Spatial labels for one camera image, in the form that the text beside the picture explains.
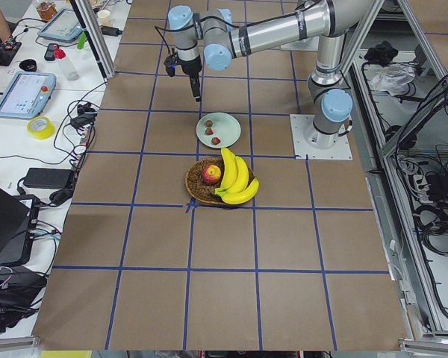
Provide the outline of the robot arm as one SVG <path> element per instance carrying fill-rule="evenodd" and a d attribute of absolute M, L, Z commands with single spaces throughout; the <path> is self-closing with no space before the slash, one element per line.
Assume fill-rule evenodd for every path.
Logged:
<path fill-rule="evenodd" d="M 170 77 L 176 67 L 181 67 L 190 79 L 194 99 L 200 101 L 200 72 L 204 65 L 221 72 L 236 58 L 317 38 L 317 59 L 308 79 L 316 110 L 313 128 L 322 135 L 337 135 L 349 117 L 348 113 L 335 113 L 343 93 L 338 83 L 343 78 L 340 68 L 344 40 L 363 12 L 355 1 L 300 1 L 290 13 L 235 25 L 228 9 L 199 13 L 187 5 L 178 5 L 167 15 L 175 48 L 169 49 L 164 65 Z"/>

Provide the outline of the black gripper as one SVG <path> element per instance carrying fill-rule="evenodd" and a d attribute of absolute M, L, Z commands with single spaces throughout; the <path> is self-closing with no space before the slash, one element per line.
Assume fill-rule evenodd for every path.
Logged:
<path fill-rule="evenodd" d="M 193 58 L 192 60 L 180 59 L 181 69 L 184 74 L 189 76 L 190 87 L 192 95 L 196 102 L 202 101 L 201 87 L 199 80 L 199 73 L 202 71 L 202 60 L 201 56 Z"/>

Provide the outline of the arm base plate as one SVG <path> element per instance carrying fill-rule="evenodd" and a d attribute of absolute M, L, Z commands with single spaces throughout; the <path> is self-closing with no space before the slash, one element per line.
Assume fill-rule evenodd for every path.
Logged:
<path fill-rule="evenodd" d="M 297 160 L 352 160 L 344 123 L 336 134 L 322 134 L 314 127 L 314 115 L 291 114 L 290 127 Z"/>

